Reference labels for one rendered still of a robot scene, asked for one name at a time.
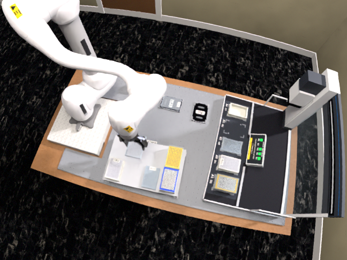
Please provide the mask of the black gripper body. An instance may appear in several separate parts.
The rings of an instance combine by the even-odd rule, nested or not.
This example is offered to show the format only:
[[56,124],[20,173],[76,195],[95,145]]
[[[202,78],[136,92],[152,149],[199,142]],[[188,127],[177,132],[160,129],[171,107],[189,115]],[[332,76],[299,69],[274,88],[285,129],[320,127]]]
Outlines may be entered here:
[[138,134],[134,137],[134,138],[132,138],[132,139],[130,139],[130,140],[125,140],[125,141],[127,141],[127,142],[132,142],[132,141],[134,141],[134,140],[139,140],[139,138],[138,137],[140,137]]

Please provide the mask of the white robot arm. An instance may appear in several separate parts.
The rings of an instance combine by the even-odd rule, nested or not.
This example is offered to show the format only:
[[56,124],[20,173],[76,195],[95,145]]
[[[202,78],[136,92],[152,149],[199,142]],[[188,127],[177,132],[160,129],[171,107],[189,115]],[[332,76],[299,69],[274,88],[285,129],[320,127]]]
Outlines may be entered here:
[[[97,58],[79,18],[80,0],[3,0],[2,9],[11,27],[30,45],[62,66],[82,70],[83,81],[67,87],[62,104],[76,130],[92,129],[101,108],[96,102],[117,77],[127,85],[129,97],[111,104],[108,118],[122,139],[138,133],[142,118],[163,97],[167,84],[158,74],[139,74],[128,66]],[[47,22],[57,23],[73,52],[65,49]]]

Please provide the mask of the black flat nest plate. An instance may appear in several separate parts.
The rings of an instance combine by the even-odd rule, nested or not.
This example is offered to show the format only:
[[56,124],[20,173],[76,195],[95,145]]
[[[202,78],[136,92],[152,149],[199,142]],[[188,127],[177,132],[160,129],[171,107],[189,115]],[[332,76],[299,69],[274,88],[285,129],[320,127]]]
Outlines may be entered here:
[[208,109],[209,109],[208,104],[195,102],[191,121],[196,121],[199,123],[206,124]]

